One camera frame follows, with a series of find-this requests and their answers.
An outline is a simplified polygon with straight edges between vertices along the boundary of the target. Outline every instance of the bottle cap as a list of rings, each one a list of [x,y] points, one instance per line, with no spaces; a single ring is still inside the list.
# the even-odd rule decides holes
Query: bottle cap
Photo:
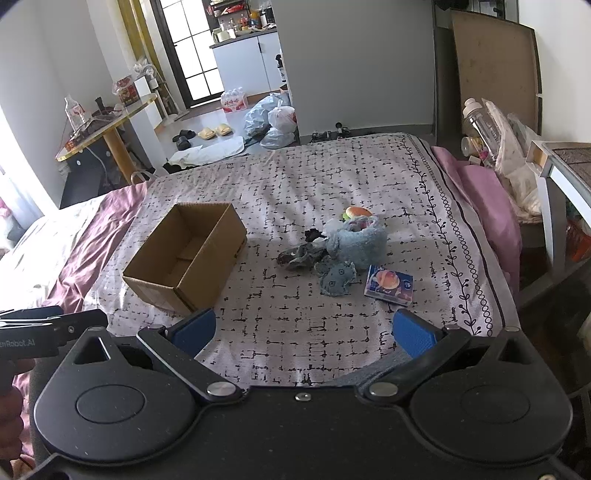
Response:
[[[464,118],[468,118],[468,115],[470,115],[474,110],[482,108],[482,105],[479,104],[476,100],[474,100],[474,98],[469,98],[468,100],[466,100],[464,105],[466,106],[463,111]]]

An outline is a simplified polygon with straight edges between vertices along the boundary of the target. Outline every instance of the wooden board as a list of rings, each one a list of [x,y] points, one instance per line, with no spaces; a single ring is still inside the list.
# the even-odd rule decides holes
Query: wooden board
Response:
[[[452,22],[462,104],[485,98],[539,134],[542,87],[534,30],[460,10],[452,11]]]

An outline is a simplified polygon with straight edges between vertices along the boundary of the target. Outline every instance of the silver bolt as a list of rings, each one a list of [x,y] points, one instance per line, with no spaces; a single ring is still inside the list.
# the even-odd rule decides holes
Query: silver bolt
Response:
[[[390,382],[376,382],[369,387],[369,394],[373,397],[393,397],[398,393],[398,387]]]
[[[229,397],[235,391],[236,385],[230,382],[214,382],[207,386],[207,393],[214,397]]]
[[[310,395],[309,393],[306,392],[300,392],[295,394],[295,399],[297,401],[310,401],[312,400],[312,395]]]

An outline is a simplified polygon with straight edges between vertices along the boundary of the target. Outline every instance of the orange basket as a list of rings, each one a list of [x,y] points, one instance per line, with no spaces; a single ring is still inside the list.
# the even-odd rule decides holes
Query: orange basket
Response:
[[[575,222],[568,220],[566,228],[566,254],[573,262],[580,262],[591,256],[591,236],[581,230]]]

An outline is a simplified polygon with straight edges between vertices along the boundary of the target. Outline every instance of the human hand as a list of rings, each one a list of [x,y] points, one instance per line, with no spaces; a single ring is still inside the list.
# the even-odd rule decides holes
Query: human hand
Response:
[[[25,359],[14,362],[14,375],[32,370],[35,360]],[[20,434],[23,424],[21,418],[22,394],[12,387],[6,395],[0,397],[0,459],[14,460],[21,456],[22,443]]]

